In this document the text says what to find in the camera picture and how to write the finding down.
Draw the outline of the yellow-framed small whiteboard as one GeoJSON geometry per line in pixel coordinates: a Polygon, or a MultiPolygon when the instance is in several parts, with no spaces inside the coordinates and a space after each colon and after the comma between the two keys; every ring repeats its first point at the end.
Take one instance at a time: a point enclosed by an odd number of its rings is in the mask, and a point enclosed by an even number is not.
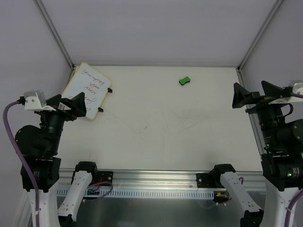
{"type": "Polygon", "coordinates": [[[78,93],[84,92],[86,118],[94,120],[101,107],[112,80],[86,62],[82,62],[62,93],[63,98],[72,99],[78,93]]]}

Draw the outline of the green whiteboard eraser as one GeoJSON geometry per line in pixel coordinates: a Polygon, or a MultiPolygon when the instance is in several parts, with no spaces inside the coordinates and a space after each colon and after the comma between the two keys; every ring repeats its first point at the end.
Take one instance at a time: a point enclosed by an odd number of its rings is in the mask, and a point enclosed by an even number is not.
{"type": "Polygon", "coordinates": [[[191,81],[191,78],[186,76],[186,77],[180,79],[178,82],[180,85],[184,86],[185,84],[189,83],[190,81],[191,81]]]}

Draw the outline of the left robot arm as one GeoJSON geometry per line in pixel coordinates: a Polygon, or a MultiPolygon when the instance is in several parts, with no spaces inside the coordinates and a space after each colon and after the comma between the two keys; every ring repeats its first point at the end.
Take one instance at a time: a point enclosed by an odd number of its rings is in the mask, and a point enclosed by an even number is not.
{"type": "Polygon", "coordinates": [[[25,110],[40,115],[38,127],[26,125],[15,135],[15,143],[27,163],[21,168],[21,176],[32,206],[33,226],[75,227],[84,193],[89,185],[98,181],[97,165],[80,161],[75,166],[71,187],[58,207],[56,193],[61,159],[57,154],[64,123],[86,116],[85,94],[46,99],[42,91],[30,91],[18,102],[25,110]]]}

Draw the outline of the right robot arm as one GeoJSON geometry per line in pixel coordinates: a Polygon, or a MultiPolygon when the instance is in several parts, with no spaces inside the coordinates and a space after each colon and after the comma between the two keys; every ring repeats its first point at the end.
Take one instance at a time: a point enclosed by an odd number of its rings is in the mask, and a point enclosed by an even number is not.
{"type": "Polygon", "coordinates": [[[290,227],[295,208],[303,195],[303,122],[285,122],[283,106],[303,99],[303,85],[295,82],[278,87],[262,81],[264,95],[234,84],[232,107],[246,106],[256,114],[265,143],[261,165],[266,184],[266,201],[261,208],[250,197],[230,164],[215,165],[210,172],[214,186],[223,187],[237,204],[242,227],[290,227]]]}

